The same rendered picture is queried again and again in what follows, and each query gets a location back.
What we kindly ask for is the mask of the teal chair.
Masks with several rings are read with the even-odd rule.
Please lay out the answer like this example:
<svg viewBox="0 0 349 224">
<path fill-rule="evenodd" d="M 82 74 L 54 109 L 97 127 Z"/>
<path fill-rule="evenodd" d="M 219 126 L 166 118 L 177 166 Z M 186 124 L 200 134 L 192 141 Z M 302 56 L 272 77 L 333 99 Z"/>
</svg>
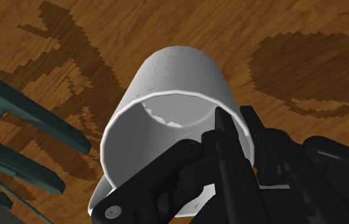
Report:
<svg viewBox="0 0 349 224">
<path fill-rule="evenodd" d="M 91 107 L 86 97 L 95 85 L 76 67 L 65 74 L 56 67 L 24 87 L 25 94 L 53 110 L 80 131 L 93 134 Z M 10 190 L 34 206 L 53 224 L 92 224 L 87 213 L 86 198 L 96 175 L 91 155 L 81 153 L 37 129 L 12 113 L 0 118 L 0 143 L 52 169 L 66 184 L 62 195 L 55 195 L 26 181 L 0 172 Z"/>
</svg>

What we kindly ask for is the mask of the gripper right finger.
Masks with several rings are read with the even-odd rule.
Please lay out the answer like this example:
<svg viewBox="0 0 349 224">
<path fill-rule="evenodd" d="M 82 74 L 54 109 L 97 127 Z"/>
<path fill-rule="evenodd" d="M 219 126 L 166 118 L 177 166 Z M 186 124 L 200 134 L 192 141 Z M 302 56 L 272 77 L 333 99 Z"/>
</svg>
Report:
<svg viewBox="0 0 349 224">
<path fill-rule="evenodd" d="M 323 136 L 299 144 L 280 129 L 266 128 L 252 106 L 240 107 L 256 147 L 299 195 L 308 224 L 349 224 L 349 146 Z"/>
</svg>

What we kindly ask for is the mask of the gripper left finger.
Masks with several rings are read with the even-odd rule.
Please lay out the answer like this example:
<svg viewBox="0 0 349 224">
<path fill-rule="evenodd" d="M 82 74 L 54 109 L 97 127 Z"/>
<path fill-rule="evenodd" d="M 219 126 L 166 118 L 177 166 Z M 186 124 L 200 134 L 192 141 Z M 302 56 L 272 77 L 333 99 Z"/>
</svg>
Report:
<svg viewBox="0 0 349 224">
<path fill-rule="evenodd" d="M 182 139 L 102 199 L 93 224 L 169 224 L 213 184 L 216 194 L 189 224 L 270 224 L 231 115 L 215 109 L 215 128 L 200 142 Z"/>
</svg>

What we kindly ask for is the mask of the white mug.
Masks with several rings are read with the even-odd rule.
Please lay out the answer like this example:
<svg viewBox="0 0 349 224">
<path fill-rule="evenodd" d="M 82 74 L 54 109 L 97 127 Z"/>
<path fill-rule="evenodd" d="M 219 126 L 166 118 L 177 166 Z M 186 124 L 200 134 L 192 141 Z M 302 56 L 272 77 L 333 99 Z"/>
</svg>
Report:
<svg viewBox="0 0 349 224">
<path fill-rule="evenodd" d="M 218 106 L 232 116 L 243 153 L 253 164 L 251 134 L 217 64 L 189 46 L 170 46 L 149 56 L 105 127 L 100 143 L 104 175 L 88 212 L 176 142 L 200 141 L 214 129 Z"/>
</svg>

